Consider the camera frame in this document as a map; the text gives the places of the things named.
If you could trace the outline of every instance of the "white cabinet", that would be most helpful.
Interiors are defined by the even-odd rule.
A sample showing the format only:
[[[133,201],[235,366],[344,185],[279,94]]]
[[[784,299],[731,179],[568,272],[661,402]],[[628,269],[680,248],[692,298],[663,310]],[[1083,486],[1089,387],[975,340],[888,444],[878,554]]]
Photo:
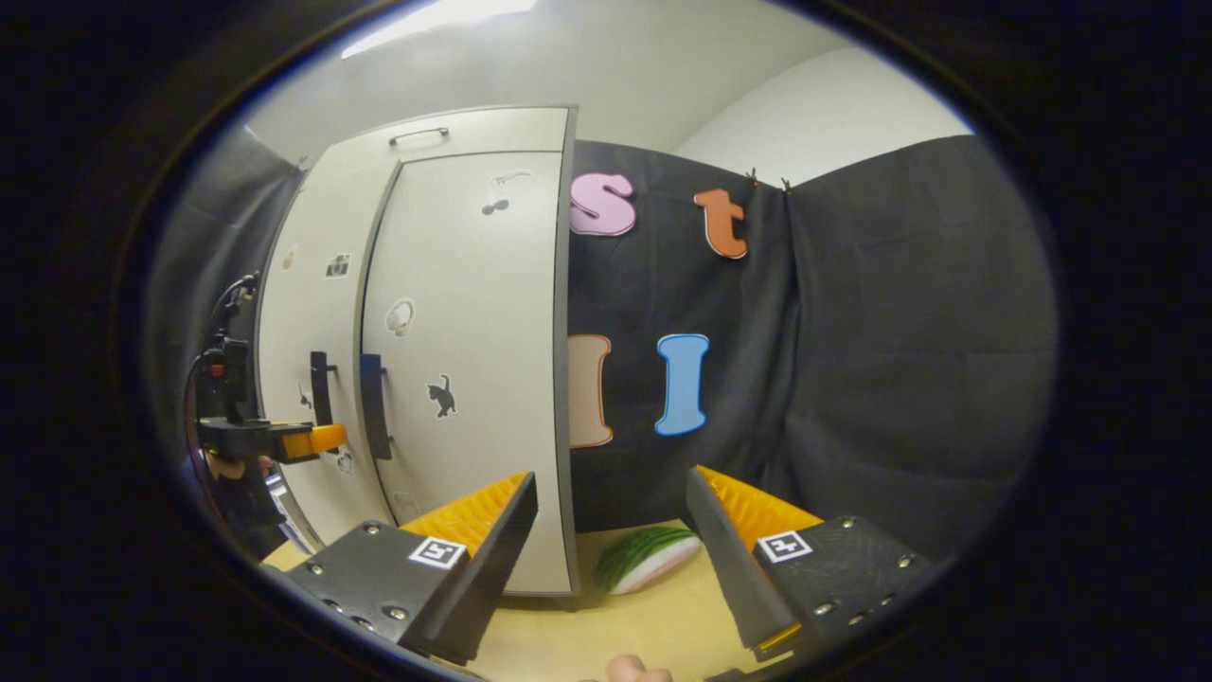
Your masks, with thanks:
[[[284,468],[326,543],[533,471],[538,517],[507,592],[578,591],[566,399],[573,124],[567,107],[405,121],[331,147],[303,183],[267,269],[258,378],[268,419],[311,422],[310,353],[337,366],[333,422],[347,425],[353,471],[332,457]],[[341,253],[349,270],[333,275]]]
[[[314,183],[295,196],[263,271],[256,365],[261,406],[273,422],[316,423],[311,354],[325,374],[332,423],[349,445],[319,460],[282,468],[305,522],[325,544],[359,523],[390,521],[358,411],[358,351],[367,246],[395,164],[381,162]]]

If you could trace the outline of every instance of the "foam letter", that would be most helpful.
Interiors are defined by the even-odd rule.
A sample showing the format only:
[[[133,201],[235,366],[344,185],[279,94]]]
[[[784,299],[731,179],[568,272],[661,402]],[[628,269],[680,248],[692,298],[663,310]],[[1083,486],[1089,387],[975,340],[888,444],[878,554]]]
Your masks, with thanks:
[[[657,354],[665,360],[665,414],[657,423],[661,436],[690,434],[707,424],[698,409],[698,388],[708,346],[702,333],[670,333],[657,340]]]
[[[610,443],[614,432],[602,417],[602,363],[610,338],[596,333],[568,336],[568,446],[594,448]]]
[[[623,196],[635,191],[621,174],[589,172],[572,180],[572,231],[618,236],[635,227],[635,208]]]
[[[732,233],[732,220],[744,219],[745,210],[732,202],[727,189],[709,189],[694,195],[694,202],[703,206],[703,224],[707,242],[721,256],[739,258],[749,251],[744,239]]]

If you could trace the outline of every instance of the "cabinet handle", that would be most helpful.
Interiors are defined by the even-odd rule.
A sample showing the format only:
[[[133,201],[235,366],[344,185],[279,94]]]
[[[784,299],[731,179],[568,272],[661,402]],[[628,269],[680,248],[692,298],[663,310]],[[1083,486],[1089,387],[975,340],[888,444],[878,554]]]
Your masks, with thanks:
[[[396,134],[395,137],[388,139],[387,143],[389,145],[391,145],[391,147],[395,147],[396,139],[400,139],[402,137],[408,137],[410,134],[424,134],[427,132],[436,132],[438,134],[441,134],[442,137],[446,137],[447,134],[451,133],[451,128],[448,128],[448,127],[430,127],[430,128],[427,128],[427,130],[415,130],[412,132],[405,132],[404,134]]]
[[[383,408],[383,360],[362,354],[362,420],[366,423],[366,446],[377,460],[391,459],[391,441],[387,434],[387,411]]]
[[[328,400],[328,373],[337,372],[337,366],[328,365],[328,354],[311,351],[311,408],[315,411],[315,425],[332,424],[332,401]],[[339,448],[328,451],[339,453]]]

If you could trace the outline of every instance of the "watermelon slice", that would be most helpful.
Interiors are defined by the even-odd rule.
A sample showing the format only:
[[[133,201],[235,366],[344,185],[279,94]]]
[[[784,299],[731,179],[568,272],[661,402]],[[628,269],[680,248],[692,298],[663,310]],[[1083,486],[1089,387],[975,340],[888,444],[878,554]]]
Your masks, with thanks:
[[[694,556],[702,546],[698,535],[685,528],[645,528],[602,552],[594,581],[611,595],[635,592]]]

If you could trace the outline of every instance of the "blue letter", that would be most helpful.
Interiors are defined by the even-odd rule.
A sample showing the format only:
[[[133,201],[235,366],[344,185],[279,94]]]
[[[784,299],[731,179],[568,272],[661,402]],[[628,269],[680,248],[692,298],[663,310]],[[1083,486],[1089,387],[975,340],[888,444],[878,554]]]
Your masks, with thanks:
[[[665,360],[665,415],[657,423],[661,436],[690,434],[707,424],[698,409],[698,385],[709,345],[702,333],[670,333],[657,340],[657,354]]]

